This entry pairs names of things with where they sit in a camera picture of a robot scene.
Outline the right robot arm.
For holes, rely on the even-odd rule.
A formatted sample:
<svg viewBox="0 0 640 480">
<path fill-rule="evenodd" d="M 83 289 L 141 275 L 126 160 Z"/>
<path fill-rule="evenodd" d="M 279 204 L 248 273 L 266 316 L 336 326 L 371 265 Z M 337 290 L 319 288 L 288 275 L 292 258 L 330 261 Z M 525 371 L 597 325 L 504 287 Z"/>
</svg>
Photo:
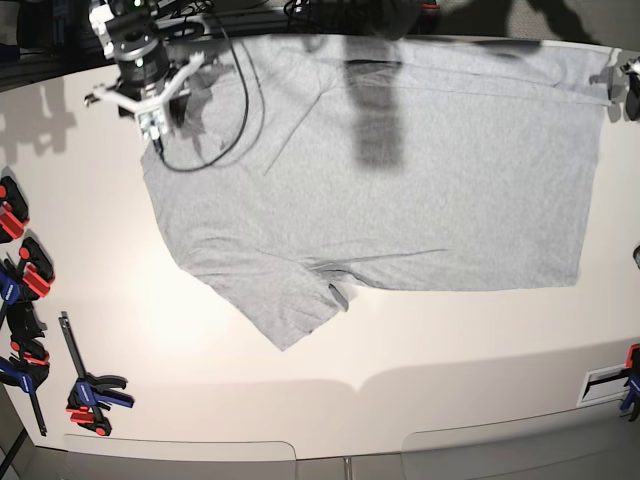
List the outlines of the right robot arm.
<svg viewBox="0 0 640 480">
<path fill-rule="evenodd" d="M 175 42 L 200 38 L 205 26 L 187 20 L 160 26 L 158 21 L 181 9 L 179 1 L 160 6 L 157 1 L 93 1 L 89 22 L 107 60 L 115 62 L 119 77 L 112 85 L 100 85 L 85 103 L 105 101 L 106 94 L 122 95 L 134 102 L 161 95 L 186 60 L 175 60 L 167 48 Z"/>
</svg>

